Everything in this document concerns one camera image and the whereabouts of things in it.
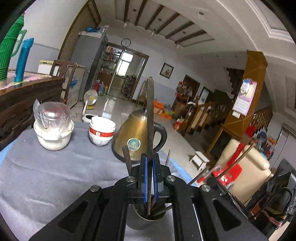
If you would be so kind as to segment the red child chair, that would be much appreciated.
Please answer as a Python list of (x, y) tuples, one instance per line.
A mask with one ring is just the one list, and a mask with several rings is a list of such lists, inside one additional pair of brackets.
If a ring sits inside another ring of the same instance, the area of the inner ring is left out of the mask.
[[(230, 160), (226, 163), (226, 166), (221, 171), (214, 171), (214, 176), (219, 176), (223, 171), (226, 170), (226, 168), (230, 167), (238, 158), (239, 154), (245, 147), (245, 144), (239, 144), (234, 154), (231, 156)], [(227, 184), (230, 184), (231, 182), (234, 182), (240, 173), (242, 172), (242, 168), (239, 164), (234, 165), (232, 168), (230, 168), (220, 179), (219, 182), (226, 186)]]

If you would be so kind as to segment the metal utensil holder cup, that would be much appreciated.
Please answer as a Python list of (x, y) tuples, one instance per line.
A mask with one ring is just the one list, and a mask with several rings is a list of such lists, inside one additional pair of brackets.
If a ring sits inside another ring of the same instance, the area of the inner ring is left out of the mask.
[(158, 223), (165, 216), (165, 212), (157, 216), (144, 217), (144, 208), (140, 204), (130, 204), (127, 210), (126, 225), (134, 230), (143, 230)]

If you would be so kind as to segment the grey table cloth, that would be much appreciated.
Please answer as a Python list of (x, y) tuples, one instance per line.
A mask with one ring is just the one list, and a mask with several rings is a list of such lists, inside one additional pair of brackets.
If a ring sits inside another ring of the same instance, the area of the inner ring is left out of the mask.
[(16, 239), (29, 240), (92, 185), (109, 187), (128, 175), (111, 144), (96, 146), (88, 129), (76, 122), (59, 151), (27, 129), (1, 151), (1, 215)]

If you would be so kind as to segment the stacked red white bowls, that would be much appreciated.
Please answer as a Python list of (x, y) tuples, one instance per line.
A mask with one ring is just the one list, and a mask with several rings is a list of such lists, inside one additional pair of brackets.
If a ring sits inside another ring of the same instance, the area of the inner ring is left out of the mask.
[(114, 136), (116, 123), (108, 118), (94, 116), (89, 125), (89, 137), (93, 144), (107, 145)]

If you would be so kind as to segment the gold electric kettle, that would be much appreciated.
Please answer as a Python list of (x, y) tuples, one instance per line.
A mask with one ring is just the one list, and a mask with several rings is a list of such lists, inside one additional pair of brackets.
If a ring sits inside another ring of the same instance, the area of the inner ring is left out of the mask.
[(122, 162), (125, 161), (122, 147), (127, 146), (131, 161), (138, 163), (147, 152), (147, 110), (133, 111), (121, 125), (112, 142), (112, 152)]

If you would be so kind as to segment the white pot with plastic bag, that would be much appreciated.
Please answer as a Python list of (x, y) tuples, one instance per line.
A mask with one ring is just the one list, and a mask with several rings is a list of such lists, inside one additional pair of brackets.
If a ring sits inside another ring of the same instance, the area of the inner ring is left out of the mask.
[(33, 104), (34, 131), (39, 143), (47, 150), (59, 151), (65, 148), (74, 130), (71, 111), (62, 102), (39, 102)]

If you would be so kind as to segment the white chest freezer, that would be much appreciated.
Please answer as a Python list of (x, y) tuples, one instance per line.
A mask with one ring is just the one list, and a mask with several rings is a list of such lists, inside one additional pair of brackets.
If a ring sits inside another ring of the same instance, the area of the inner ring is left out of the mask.
[(40, 60), (38, 73), (65, 78), (61, 100), (72, 108), (77, 102), (85, 73), (85, 66), (62, 60)]

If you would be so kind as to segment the dark wooden sideboard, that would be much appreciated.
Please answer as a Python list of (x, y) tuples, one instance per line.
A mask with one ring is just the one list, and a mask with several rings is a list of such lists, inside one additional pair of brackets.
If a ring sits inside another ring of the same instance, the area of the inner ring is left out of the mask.
[(36, 99), (60, 101), (63, 82), (61, 77), (49, 76), (1, 90), (1, 150), (33, 126)]

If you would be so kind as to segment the wooden chair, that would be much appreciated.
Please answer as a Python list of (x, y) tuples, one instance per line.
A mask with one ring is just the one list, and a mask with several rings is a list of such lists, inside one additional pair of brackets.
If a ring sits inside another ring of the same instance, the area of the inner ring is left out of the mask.
[(61, 101), (64, 104), (68, 103), (70, 83), (72, 81), (72, 78), (74, 76), (77, 66), (78, 64), (74, 62), (63, 61), (63, 60), (53, 61), (49, 75), (53, 77), (61, 77), (64, 80), (63, 84), (65, 83), (66, 86), (62, 87), (62, 93), (61, 93)]

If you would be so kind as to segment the grey refrigerator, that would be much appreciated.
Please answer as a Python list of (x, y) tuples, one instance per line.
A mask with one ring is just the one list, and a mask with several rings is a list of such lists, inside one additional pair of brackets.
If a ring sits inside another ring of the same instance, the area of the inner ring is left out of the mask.
[(85, 66), (78, 100), (83, 100), (85, 92), (92, 89), (97, 80), (100, 59), (105, 51), (108, 39), (106, 33), (82, 32), (72, 53), (71, 62)]

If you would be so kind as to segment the blue thermos bottle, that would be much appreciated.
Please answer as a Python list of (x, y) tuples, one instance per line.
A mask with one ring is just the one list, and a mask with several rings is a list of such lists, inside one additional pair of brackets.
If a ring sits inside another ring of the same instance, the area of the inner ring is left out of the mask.
[(16, 70), (15, 70), (15, 78), (14, 82), (22, 82), (23, 81), (23, 76), (25, 72), (25, 67), (27, 63), (27, 59), (29, 56), (30, 49), (34, 43), (34, 38), (29, 38), (24, 40), (19, 57), (18, 57), (18, 62), (16, 65)]

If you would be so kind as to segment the green thermos flask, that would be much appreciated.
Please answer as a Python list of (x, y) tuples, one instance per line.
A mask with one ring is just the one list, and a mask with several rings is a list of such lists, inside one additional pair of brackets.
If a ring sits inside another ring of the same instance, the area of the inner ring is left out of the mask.
[(22, 14), (16, 22), (9, 29), (8, 33), (1, 42), (1, 87), (6, 86), (8, 68), (11, 57), (15, 56), (18, 52), (20, 45), (24, 39), (27, 30), (23, 29), (24, 26), (24, 14)]

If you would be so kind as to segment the wall calendar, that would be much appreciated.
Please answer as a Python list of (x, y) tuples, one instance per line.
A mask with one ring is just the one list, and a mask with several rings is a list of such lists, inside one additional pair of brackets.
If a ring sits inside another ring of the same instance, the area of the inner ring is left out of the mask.
[(255, 94), (256, 86), (257, 82), (253, 81), (252, 79), (243, 80), (238, 96), (232, 108), (233, 111), (236, 111), (243, 116), (247, 116)]

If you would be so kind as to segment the framed wall picture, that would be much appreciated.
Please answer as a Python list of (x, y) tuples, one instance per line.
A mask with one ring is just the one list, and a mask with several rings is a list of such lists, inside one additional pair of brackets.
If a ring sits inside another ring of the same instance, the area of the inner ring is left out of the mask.
[(159, 74), (161, 76), (169, 79), (171, 77), (173, 69), (174, 69), (173, 66), (171, 66), (167, 63), (164, 63)]

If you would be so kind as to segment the round wall clock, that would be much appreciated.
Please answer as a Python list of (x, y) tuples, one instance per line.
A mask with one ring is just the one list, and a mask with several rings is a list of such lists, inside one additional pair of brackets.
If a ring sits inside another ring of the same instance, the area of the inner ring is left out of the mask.
[(130, 45), (131, 45), (131, 40), (130, 40), (130, 39), (128, 39), (128, 38), (123, 38), (123, 39), (121, 40), (121, 46), (127, 48), (127, 47), (129, 47)]

